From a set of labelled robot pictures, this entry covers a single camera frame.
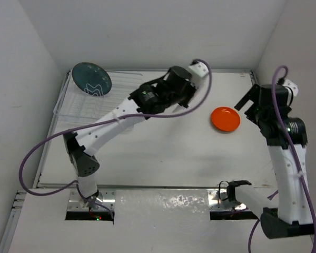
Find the orange plastic plate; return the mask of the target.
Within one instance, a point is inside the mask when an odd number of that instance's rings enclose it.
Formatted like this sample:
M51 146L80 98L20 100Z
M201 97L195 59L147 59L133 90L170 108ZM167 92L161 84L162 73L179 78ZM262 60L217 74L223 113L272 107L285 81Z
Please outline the orange plastic plate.
M210 119L215 128L224 132L235 131L241 124L241 119L237 111L226 106L214 109Z

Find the dark green rimmed plate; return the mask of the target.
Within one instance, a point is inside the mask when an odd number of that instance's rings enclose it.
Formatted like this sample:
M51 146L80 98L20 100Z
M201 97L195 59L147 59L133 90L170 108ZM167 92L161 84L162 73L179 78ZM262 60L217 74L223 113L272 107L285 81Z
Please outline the dark green rimmed plate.
M94 63L76 64L72 68L72 79L80 90L91 96L107 95L112 88L108 73Z

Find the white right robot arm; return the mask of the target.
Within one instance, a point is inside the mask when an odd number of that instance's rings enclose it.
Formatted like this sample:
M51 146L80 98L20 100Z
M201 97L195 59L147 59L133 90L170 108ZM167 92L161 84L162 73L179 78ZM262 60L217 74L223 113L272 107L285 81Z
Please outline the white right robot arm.
M278 186L278 205L257 192L247 180L228 183L226 200L241 202L261 221L269 239L314 234L313 216L300 178L305 175L305 155L308 143L304 122L290 118L290 102L298 89L276 85L275 95L282 121L277 119L272 101L271 85L253 85L235 105L245 112L248 120L256 124L265 137Z

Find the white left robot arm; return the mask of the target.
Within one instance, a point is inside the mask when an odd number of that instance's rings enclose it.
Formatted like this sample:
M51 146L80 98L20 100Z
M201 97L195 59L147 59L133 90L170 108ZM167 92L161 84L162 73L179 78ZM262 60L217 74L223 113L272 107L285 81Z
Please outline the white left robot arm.
M63 135L66 151L76 170L78 188L85 199L98 195L95 172L100 164L95 154L124 130L179 104L187 107L196 87L190 67L173 66L155 80L143 83L114 110L97 121L97 126Z

